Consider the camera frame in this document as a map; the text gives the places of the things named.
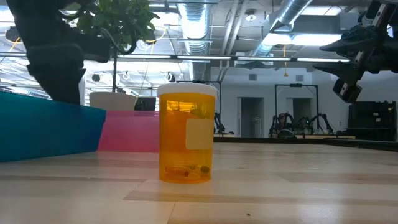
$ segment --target potted plant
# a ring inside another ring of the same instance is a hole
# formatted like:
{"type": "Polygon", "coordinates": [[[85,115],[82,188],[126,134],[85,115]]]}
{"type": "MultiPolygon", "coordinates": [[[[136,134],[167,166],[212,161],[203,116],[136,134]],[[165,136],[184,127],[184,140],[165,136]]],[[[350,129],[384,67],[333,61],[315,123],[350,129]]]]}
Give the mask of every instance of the potted plant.
{"type": "Polygon", "coordinates": [[[111,38],[113,47],[121,54],[132,53],[137,40],[153,38],[155,27],[150,21],[159,16],[150,11],[148,0],[81,0],[79,3],[78,13],[68,17],[79,18],[77,29],[84,34],[111,38]]]}

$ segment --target ductwork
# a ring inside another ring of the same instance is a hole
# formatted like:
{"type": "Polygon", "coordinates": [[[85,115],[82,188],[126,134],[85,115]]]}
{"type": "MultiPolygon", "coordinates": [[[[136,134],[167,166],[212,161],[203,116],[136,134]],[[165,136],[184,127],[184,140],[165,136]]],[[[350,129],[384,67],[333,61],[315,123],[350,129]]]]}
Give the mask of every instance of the ductwork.
{"type": "Polygon", "coordinates": [[[312,0],[284,0],[281,8],[271,15],[268,15],[264,22],[263,33],[266,35],[263,41],[254,49],[251,56],[265,57],[273,45],[267,43],[267,35],[270,31],[283,26],[289,26],[298,18],[312,0]]]}
{"type": "MultiPolygon", "coordinates": [[[[210,44],[198,40],[207,38],[209,28],[210,7],[207,4],[191,3],[177,5],[181,15],[181,28],[186,39],[195,39],[185,42],[185,48],[189,55],[207,55],[210,44]]],[[[210,80],[209,63],[191,63],[190,72],[192,80],[210,80]]]]}

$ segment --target ceiling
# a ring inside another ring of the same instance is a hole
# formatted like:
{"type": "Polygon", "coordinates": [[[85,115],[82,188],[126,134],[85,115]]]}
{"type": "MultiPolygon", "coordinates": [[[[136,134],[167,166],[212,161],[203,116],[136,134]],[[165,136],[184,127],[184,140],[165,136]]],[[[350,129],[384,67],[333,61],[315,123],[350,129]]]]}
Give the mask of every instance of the ceiling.
{"type": "MultiPolygon", "coordinates": [[[[232,53],[252,51],[262,41],[262,24],[265,16],[272,11],[278,10],[280,1],[275,0],[272,7],[272,0],[250,1],[248,9],[255,9],[256,20],[246,21],[243,19],[238,32],[239,39],[235,41],[232,53]]],[[[211,40],[211,55],[219,55],[223,44],[224,35],[226,33],[226,21],[228,20],[228,12],[231,9],[232,1],[220,0],[218,4],[211,7],[211,32],[209,39],[211,40]]],[[[351,12],[358,12],[364,9],[367,1],[337,1],[337,0],[314,0],[309,8],[304,11],[306,14],[317,15],[337,15],[346,7],[351,7],[351,12]]],[[[0,52],[25,52],[23,44],[16,44],[12,49],[13,43],[8,41],[4,33],[13,25],[12,14],[7,10],[4,0],[0,0],[0,52]]],[[[158,13],[160,19],[154,19],[157,30],[155,35],[157,38],[163,36],[156,42],[154,48],[138,43],[134,54],[167,54],[181,55],[185,54],[184,42],[178,41],[182,39],[182,30],[180,27],[180,18],[177,14],[158,13]]],[[[287,45],[286,49],[274,47],[271,51],[275,57],[316,57],[316,58],[339,58],[334,53],[321,52],[318,47],[305,47],[301,45],[287,45]]],[[[32,85],[25,89],[36,92],[37,94],[45,93],[40,89],[37,82],[27,72],[26,65],[29,64],[24,57],[4,57],[0,58],[0,85],[32,85]]],[[[295,80],[295,75],[305,75],[305,83],[310,82],[311,73],[307,70],[309,64],[299,63],[275,63],[271,68],[255,68],[247,70],[245,68],[230,68],[224,78],[225,84],[241,84],[241,85],[265,85],[267,83],[286,82],[290,83],[295,80]],[[284,67],[287,67],[289,76],[284,77],[284,67]],[[249,74],[257,74],[257,81],[249,81],[249,74]]],[[[92,87],[86,93],[91,91],[111,91],[113,62],[96,63],[85,62],[87,69],[85,78],[86,86],[92,87]],[[100,82],[94,82],[92,76],[98,74],[101,77],[100,82]]],[[[156,95],[155,91],[139,90],[142,86],[153,87],[167,83],[168,74],[173,74],[176,80],[190,80],[189,64],[183,63],[160,63],[160,62],[132,62],[118,60],[117,63],[118,85],[120,88],[132,88],[133,91],[128,93],[137,95],[156,95]]],[[[211,68],[211,79],[218,78],[219,68],[217,66],[211,68]]]]}

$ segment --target green leaves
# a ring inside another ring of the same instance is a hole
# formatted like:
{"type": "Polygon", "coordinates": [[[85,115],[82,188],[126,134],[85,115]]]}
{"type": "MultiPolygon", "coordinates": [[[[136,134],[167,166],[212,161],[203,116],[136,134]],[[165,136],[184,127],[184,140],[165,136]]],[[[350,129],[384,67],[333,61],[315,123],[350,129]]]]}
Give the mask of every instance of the green leaves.
{"type": "Polygon", "coordinates": [[[149,3],[148,0],[98,0],[79,17],[77,28],[93,35],[105,28],[118,46],[135,47],[137,40],[148,40],[149,34],[155,30],[150,21],[160,19],[150,11],[149,3]]]}

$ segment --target prescription pill bottle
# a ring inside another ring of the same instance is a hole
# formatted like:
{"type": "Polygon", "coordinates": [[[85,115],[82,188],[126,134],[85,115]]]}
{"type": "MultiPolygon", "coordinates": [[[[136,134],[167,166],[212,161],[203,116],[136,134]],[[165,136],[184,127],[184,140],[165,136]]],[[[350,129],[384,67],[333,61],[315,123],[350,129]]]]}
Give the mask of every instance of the prescription pill bottle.
{"type": "Polygon", "coordinates": [[[170,83],[157,92],[160,180],[181,184],[210,180],[217,89],[198,83],[170,83]]]}

